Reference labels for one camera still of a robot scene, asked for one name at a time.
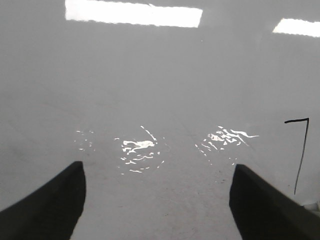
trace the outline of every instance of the black line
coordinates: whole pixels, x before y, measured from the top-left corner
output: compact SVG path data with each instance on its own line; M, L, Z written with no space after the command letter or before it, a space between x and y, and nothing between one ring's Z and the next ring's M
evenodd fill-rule
M299 165L299 169L298 169L298 174L296 175L296 180L295 180L295 185L294 185L294 194L296 194L298 179L299 179L302 162L304 160L304 155L305 155L308 128L309 128L309 117L303 118L303 119L288 120L288 121L284 122L285 124L288 124L288 123L296 123L296 122L303 122L303 121L306 121L306 128L305 128L302 156L301 156L300 165Z

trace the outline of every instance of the floor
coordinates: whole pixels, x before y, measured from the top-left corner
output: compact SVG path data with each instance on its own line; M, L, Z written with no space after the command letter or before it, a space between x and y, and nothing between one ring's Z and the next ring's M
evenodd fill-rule
M0 3L0 209L74 161L72 240L240 240L236 164L318 201L320 3L126 3Z

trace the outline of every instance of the black marker line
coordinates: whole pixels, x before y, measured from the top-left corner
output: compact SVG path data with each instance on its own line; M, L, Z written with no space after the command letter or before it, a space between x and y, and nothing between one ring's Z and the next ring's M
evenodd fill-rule
M303 119L288 120L288 121L285 121L285 122L284 122L285 124L288 124L288 123L296 123L296 122L303 122L303 121L306 121L306 128L305 128L305 135L304 135L302 156L301 156L300 165L299 165L299 170L298 170L298 174L296 175L296 180L295 180L295 185L294 185L294 194L296 194L298 179L299 179L302 162L303 162L303 160L304 160L304 155L305 155L307 135L308 135L308 128L309 128L309 117L303 118Z

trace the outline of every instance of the glossy white floor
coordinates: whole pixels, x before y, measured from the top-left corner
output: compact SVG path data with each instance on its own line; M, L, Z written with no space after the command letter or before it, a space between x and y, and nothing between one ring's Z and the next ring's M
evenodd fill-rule
M203 10L198 27L67 20L66 3L0 3L1 209L74 161L87 198L73 240L241 239L238 163L319 200L319 38L273 33L320 21L318 1L139 2ZM306 122L284 122L301 118L294 195Z

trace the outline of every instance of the gray floor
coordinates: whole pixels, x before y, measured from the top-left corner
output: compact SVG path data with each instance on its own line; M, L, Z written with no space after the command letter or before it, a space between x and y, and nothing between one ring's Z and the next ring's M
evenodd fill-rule
M299 204L320 199L318 1L141 1L198 27L66 20L64 0L0 3L0 208L83 161L73 240L239 240L246 164ZM310 118L296 195L295 181Z

